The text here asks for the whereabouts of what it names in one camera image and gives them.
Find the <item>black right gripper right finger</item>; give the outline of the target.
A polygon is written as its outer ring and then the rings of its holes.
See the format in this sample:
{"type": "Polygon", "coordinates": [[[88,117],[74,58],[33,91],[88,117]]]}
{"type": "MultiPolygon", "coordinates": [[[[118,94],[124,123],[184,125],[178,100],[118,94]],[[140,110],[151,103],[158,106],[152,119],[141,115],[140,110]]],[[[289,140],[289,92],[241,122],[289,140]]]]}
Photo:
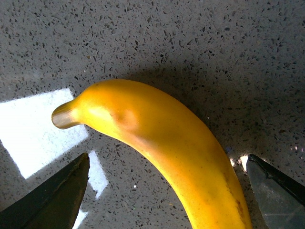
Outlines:
{"type": "Polygon", "coordinates": [[[268,228],[305,227],[305,187],[302,184],[254,154],[248,156],[246,171],[268,228]]]}

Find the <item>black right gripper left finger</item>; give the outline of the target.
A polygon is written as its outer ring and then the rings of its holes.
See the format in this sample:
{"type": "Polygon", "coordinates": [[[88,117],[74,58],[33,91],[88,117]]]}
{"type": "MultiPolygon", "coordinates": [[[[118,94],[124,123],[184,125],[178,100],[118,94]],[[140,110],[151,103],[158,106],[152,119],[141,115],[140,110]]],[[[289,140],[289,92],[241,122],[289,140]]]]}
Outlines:
{"type": "Polygon", "coordinates": [[[2,229],[71,229],[88,183],[90,158],[83,153],[0,213],[2,229]]]}

